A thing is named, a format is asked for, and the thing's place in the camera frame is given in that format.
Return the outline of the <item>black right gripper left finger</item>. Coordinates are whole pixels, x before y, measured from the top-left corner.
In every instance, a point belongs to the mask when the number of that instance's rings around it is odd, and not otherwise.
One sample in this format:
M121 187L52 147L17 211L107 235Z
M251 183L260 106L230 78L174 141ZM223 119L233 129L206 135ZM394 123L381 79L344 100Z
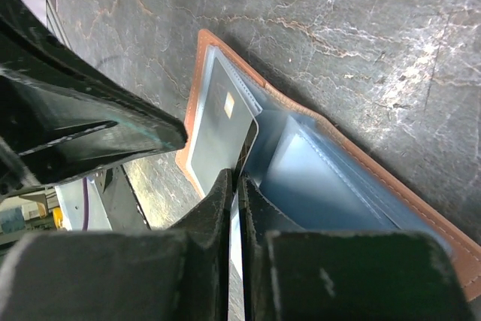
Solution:
M225 320L232 176L165 230L32 232L1 266L3 320Z

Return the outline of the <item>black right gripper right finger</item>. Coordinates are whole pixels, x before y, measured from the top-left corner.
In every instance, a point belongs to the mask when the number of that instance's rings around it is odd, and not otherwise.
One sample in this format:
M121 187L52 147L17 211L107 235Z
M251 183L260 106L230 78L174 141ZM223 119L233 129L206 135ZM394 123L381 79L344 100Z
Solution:
M248 320L471 320L443 248L419 232L308 231L238 183Z

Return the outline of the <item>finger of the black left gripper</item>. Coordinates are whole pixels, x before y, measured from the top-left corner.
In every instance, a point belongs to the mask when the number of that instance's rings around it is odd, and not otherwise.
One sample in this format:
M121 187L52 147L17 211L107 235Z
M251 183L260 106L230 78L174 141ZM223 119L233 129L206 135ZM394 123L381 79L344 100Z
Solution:
M20 193L185 147L183 123L1 0L1 191Z

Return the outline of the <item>tan leather card holder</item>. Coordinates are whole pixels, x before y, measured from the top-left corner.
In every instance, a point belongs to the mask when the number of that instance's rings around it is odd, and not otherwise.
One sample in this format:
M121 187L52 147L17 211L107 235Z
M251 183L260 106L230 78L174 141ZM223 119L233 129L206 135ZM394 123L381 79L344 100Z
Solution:
M208 57L228 61L254 126L241 150L245 171L267 200L306 229L407 230L435 238L452 257L464 294L480 295L480 247L398 178L351 142L329 120L281 93L212 32L198 33L185 126L176 162L188 169L192 133Z

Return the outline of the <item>black credit card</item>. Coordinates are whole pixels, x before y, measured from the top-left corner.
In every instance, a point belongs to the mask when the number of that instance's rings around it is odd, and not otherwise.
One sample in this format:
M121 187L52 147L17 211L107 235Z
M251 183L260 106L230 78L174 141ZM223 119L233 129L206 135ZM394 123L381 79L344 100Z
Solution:
M188 169L204 195L213 186L218 173L228 168L237 180L244 166L241 150L254 126L253 115L241 96L228 61L218 53L208 57L202 77L202 91L195 115ZM230 216L230 320L244 320L241 234L238 197L231 202Z

